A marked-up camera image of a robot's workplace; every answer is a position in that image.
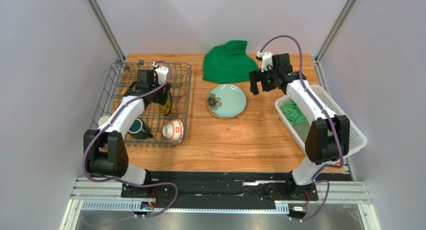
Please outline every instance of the green cloth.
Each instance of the green cloth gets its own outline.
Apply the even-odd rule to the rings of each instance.
[[[244,40],[213,47],[204,57],[202,79],[219,84],[249,80],[249,72],[258,69],[258,65],[246,54],[246,47]]]
[[[307,121],[305,115],[293,100],[284,103],[279,109],[284,113],[292,126]]]

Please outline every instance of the ceramic plate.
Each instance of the ceramic plate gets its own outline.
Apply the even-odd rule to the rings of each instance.
[[[221,84],[210,91],[206,103],[210,112],[216,117],[232,118],[244,111],[247,99],[239,87],[232,84]]]

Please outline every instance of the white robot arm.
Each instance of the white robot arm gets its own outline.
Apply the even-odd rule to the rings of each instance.
[[[288,95],[306,116],[310,130],[305,143],[305,158],[292,171],[288,189],[298,198],[314,181],[316,175],[324,166],[338,162],[339,151],[333,136],[328,136],[330,123],[324,110],[328,113],[338,132],[342,155],[349,152],[350,122],[347,116],[338,116],[329,109],[312,91],[305,76],[300,78],[299,72],[293,72],[288,54],[273,55],[271,52],[257,53],[257,59],[262,61],[261,68],[249,73],[250,91],[259,93],[257,82],[261,82],[263,91],[279,88]]]
[[[157,91],[155,89],[166,82],[169,69],[158,65],[154,67],[154,70],[139,70],[137,81],[124,94],[120,106],[112,116],[98,129],[87,130],[84,134],[84,149],[89,151],[86,159],[88,173],[121,178],[137,185],[146,183],[147,170],[129,163],[124,138],[136,117],[150,103],[165,104],[167,101],[171,85],[168,83]],[[103,129],[102,135],[90,146],[96,134]],[[99,147],[105,145],[108,146],[108,152],[99,151]]]

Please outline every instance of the wooden table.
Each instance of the wooden table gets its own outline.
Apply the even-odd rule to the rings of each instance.
[[[175,147],[127,146],[129,161],[149,170],[289,172],[304,158],[278,117],[275,101],[283,93],[276,89],[252,95],[250,82],[236,83],[247,97],[245,111],[231,119],[214,117],[206,97],[218,84],[203,80],[205,54],[129,54],[128,62],[165,60],[192,66],[186,139]],[[290,55],[293,70],[299,55]],[[309,83],[319,84],[312,57],[303,56],[303,73]]]

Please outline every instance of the wire dish rack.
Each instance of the wire dish rack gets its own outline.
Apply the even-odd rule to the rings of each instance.
[[[127,133],[124,139],[126,144],[141,146],[176,145],[185,139],[192,70],[188,63],[174,62],[170,63],[170,66],[171,79],[169,83],[171,84],[171,113],[166,116],[161,112],[159,104],[151,103],[138,118],[142,119],[150,128],[153,137],[140,140],[133,138],[133,136]],[[123,94],[127,91],[129,86],[136,81],[139,69],[154,69],[153,63],[139,61],[139,63],[114,62],[111,64],[90,125],[91,129],[98,128],[98,119],[100,117],[104,115],[110,116],[118,108],[122,102]],[[182,141],[179,143],[167,140],[162,133],[163,126],[172,119],[180,119],[183,123],[183,136]]]

